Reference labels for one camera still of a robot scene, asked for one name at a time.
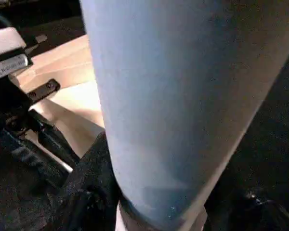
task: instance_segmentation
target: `black fabric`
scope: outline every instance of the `black fabric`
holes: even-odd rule
[[[119,197],[102,132],[67,178],[45,231],[114,231]]]
[[[51,213],[56,190],[0,149],[0,231],[39,231]]]

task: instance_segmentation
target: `screw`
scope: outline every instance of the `screw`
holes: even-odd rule
[[[48,82],[48,83],[46,83],[46,87],[49,88],[49,89],[53,88],[53,84],[51,82]]]
[[[33,97],[36,97],[36,95],[37,95],[37,94],[36,94],[35,92],[30,92],[30,93],[29,93],[29,97],[32,97],[32,98],[33,98]]]

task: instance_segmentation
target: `white label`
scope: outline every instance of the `white label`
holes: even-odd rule
[[[28,66],[26,55],[20,54],[0,62],[0,78]]]

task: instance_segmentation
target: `cylindrical post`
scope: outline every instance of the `cylindrical post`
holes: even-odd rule
[[[289,1],[82,0],[130,209],[189,230],[289,54]]]

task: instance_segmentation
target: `black mechanism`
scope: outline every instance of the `black mechanism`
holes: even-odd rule
[[[23,52],[18,50],[6,53],[0,56],[0,61],[20,53]],[[62,133],[42,115],[34,110],[29,111],[30,106],[59,89],[60,84],[51,79],[25,94],[7,76],[0,78],[0,147],[15,159],[36,168],[41,177],[57,188],[61,188],[65,182],[67,170],[25,136],[26,131],[33,130],[41,145],[72,168],[76,166],[79,157]]]

